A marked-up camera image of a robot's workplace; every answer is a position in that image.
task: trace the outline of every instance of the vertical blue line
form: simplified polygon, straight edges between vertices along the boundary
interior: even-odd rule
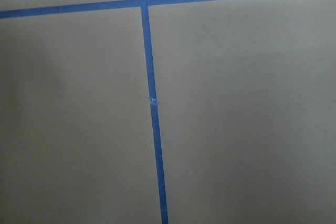
[[[153,136],[154,136],[156,172],[158,174],[157,183],[159,185],[161,220],[162,220],[162,224],[168,224],[168,210],[167,210],[166,189],[165,189],[165,182],[164,182],[159,113],[157,111],[158,103],[156,101],[152,39],[151,39],[151,28],[150,28],[150,22],[149,22],[149,11],[148,11],[147,0],[140,0],[140,7],[141,7],[141,17],[142,17],[143,40],[144,40],[144,46],[145,46],[148,88],[149,88],[149,96],[151,100],[151,115],[152,115],[152,126],[153,126]]]

